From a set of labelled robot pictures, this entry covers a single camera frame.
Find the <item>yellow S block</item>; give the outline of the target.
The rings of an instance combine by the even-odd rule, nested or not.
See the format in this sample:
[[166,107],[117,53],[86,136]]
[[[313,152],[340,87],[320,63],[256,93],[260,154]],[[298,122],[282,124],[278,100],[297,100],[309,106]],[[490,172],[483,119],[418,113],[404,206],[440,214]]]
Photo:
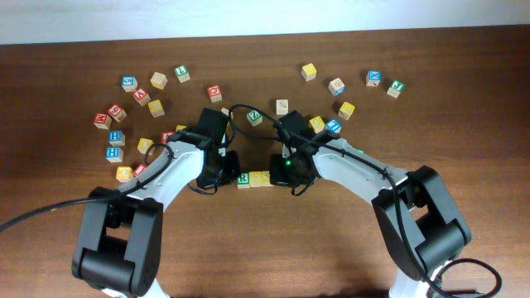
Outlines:
[[251,187],[262,187],[263,186],[263,178],[262,178],[261,171],[250,171],[248,173],[248,176],[249,176],[249,184]]

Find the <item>yellow block back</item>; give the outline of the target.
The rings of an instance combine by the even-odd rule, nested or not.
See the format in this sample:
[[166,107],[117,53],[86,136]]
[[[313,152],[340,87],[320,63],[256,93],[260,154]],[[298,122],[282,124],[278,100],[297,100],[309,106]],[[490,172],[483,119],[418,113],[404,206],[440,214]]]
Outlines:
[[301,75],[305,81],[312,80],[316,77],[316,68],[312,63],[303,65],[301,68]]

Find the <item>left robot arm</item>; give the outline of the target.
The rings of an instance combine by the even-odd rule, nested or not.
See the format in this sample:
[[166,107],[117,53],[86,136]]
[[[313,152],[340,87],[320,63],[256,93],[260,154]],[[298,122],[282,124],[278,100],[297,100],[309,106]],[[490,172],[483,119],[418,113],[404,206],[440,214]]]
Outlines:
[[191,182],[213,195],[240,175],[235,151],[221,153],[229,117],[204,108],[194,127],[170,135],[160,156],[115,190],[95,188],[72,260],[74,277],[112,297],[164,297],[157,281],[163,215]]

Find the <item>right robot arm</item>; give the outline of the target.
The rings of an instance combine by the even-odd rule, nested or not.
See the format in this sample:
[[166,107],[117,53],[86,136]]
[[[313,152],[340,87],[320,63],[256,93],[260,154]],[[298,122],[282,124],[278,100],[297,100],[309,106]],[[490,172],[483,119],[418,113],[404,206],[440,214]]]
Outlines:
[[297,111],[274,121],[284,146],[271,158],[271,182],[307,190],[317,178],[344,186],[369,203],[398,267],[391,297],[447,297],[440,274],[459,259],[472,234],[449,190],[429,166],[388,166],[339,134],[314,132]]

